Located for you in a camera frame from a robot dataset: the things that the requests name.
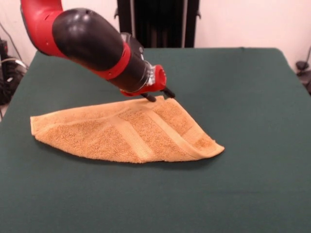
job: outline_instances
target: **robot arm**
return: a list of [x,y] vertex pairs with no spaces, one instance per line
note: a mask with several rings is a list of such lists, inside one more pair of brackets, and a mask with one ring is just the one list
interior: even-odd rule
[[143,46],[130,34],[119,33],[94,11],[64,11],[61,0],[21,0],[28,36],[43,54],[72,60],[116,86],[126,96],[148,92],[175,94],[166,87],[161,65],[143,59]]

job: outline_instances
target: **green tablecloth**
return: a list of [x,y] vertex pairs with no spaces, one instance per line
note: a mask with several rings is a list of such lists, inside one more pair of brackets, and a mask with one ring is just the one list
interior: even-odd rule
[[185,163],[80,159],[29,117],[126,100],[37,54],[0,124],[1,233],[309,233],[310,97],[275,49],[150,49],[176,99],[225,152]]

